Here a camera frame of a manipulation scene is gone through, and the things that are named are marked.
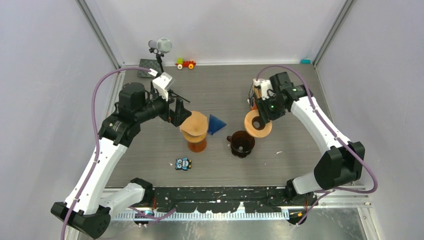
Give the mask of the amber glass carafe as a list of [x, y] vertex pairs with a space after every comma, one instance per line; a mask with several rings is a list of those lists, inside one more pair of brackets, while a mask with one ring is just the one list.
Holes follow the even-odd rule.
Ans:
[[207, 140], [204, 139], [200, 142], [188, 142], [187, 146], [190, 151], [194, 153], [200, 153], [207, 147]]

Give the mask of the orange coffee filter box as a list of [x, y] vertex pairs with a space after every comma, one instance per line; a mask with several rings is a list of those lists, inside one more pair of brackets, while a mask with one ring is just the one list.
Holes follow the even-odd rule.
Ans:
[[263, 79], [261, 78], [254, 78], [252, 80], [252, 84], [251, 84], [251, 87], [248, 93], [248, 99], [247, 99], [250, 110], [256, 110], [257, 109], [256, 101], [257, 99], [262, 98], [262, 87], [261, 87], [262, 81]]

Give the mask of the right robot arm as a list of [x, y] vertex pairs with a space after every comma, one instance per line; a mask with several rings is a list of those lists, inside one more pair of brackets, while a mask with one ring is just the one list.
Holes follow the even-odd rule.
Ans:
[[249, 94], [262, 127], [290, 112], [304, 125], [322, 154], [311, 172], [287, 181], [288, 203], [299, 205], [306, 193], [334, 189], [362, 176], [359, 160], [365, 156], [364, 145], [337, 130], [306, 84], [294, 85], [287, 72], [280, 72], [269, 79], [253, 79]]

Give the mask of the wooden ring stand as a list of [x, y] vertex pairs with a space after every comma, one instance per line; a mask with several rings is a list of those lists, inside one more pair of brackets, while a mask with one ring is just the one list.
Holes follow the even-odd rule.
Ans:
[[255, 127], [254, 122], [260, 122], [260, 114], [257, 109], [249, 111], [244, 118], [244, 127], [249, 135], [254, 138], [265, 138], [267, 137], [273, 128], [273, 122], [260, 123], [259, 127]]

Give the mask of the blue plastic dripper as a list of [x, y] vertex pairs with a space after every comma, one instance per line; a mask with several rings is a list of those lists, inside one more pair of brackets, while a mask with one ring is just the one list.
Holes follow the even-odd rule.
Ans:
[[210, 114], [207, 133], [210, 135], [214, 135], [216, 132], [224, 128], [226, 125], [227, 124], [224, 121], [214, 116], [213, 114]]

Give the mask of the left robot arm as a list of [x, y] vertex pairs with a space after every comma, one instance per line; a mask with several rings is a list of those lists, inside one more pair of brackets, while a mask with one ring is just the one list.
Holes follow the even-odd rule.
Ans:
[[141, 124], [159, 117], [178, 127], [192, 115], [181, 97], [169, 96], [166, 88], [154, 83], [151, 87], [147, 91], [139, 82], [122, 87], [115, 111], [102, 122], [93, 155], [80, 180], [66, 200], [55, 202], [50, 210], [64, 224], [93, 239], [100, 238], [112, 218], [126, 208], [135, 204], [148, 207], [153, 202], [152, 183], [138, 177], [109, 197], [102, 197], [117, 163], [141, 131]]

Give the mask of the brown paper coffee filter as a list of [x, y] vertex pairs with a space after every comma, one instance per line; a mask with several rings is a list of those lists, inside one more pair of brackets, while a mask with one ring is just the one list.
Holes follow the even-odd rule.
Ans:
[[205, 134], [208, 130], [208, 118], [199, 111], [192, 111], [180, 126], [181, 132], [197, 137]]

